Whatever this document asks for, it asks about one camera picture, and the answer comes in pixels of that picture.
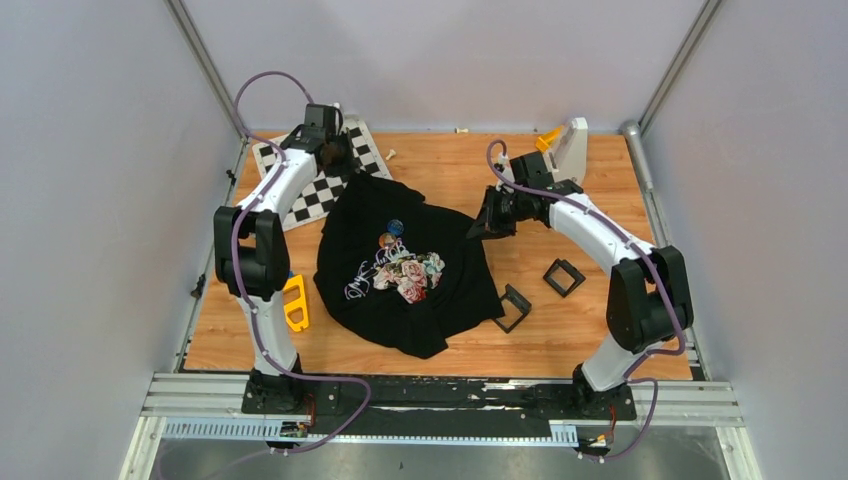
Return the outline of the black printed t-shirt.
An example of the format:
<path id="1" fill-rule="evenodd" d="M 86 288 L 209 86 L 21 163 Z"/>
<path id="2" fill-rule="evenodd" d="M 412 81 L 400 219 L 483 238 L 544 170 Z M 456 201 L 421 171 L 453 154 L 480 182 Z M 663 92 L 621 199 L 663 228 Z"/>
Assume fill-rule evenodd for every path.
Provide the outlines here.
<path id="1" fill-rule="evenodd" d="M 388 249 L 387 223 L 404 232 Z M 473 220 L 406 185 L 353 175 L 326 218 L 314 282 L 330 316 L 359 337 L 427 359 L 448 338 L 504 314 Z"/>

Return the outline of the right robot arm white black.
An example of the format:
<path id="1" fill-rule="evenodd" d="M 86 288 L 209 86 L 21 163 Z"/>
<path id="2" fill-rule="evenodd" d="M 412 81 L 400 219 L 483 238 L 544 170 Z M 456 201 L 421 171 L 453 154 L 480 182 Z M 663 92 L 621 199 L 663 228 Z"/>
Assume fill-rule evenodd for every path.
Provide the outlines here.
<path id="1" fill-rule="evenodd" d="M 498 183 L 486 188 L 470 238 L 513 236 L 518 222 L 536 220 L 571 240 L 609 279 L 608 334 L 580 364 L 574 376 L 581 382 L 570 392 L 577 413 L 596 417 L 609 407 L 610 390 L 648 357 L 684 352 L 684 331 L 693 322 L 684 257 L 628 232 L 573 180 L 555 180 L 539 152 L 512 159 L 488 154 L 486 162 Z"/>

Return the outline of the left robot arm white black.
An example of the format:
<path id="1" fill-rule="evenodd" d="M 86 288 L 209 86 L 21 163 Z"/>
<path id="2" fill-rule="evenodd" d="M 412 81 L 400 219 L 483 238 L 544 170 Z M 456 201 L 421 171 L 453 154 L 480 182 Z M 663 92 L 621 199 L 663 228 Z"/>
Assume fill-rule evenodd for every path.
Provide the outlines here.
<path id="1" fill-rule="evenodd" d="M 304 405 L 307 389 L 284 315 L 290 256 L 283 221 L 319 174 L 347 175 L 355 158 L 336 105 L 308 104 L 302 124 L 282 142 L 265 144 L 272 150 L 271 170 L 240 203 L 213 216 L 215 273 L 248 321 L 254 366 L 247 398 L 293 413 Z"/>

